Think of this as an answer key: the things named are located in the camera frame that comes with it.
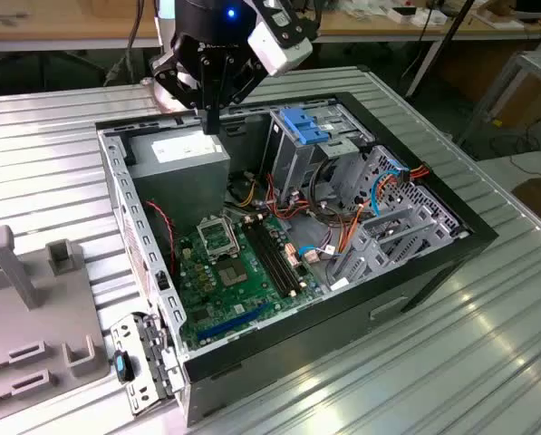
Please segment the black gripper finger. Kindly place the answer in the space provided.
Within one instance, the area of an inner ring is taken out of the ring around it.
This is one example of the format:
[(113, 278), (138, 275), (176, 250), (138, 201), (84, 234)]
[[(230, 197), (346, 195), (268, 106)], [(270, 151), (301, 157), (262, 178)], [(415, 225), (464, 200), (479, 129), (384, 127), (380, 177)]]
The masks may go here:
[(180, 59), (170, 51), (150, 63), (153, 78), (162, 94), (168, 93), (186, 108), (194, 110), (201, 119), (205, 134), (213, 133), (212, 92), (207, 87), (206, 71), (210, 61), (205, 55)]
[(226, 56), (212, 109), (213, 134), (219, 133), (220, 111), (231, 103), (242, 102), (266, 76), (265, 67), (254, 55), (243, 62), (236, 57)]

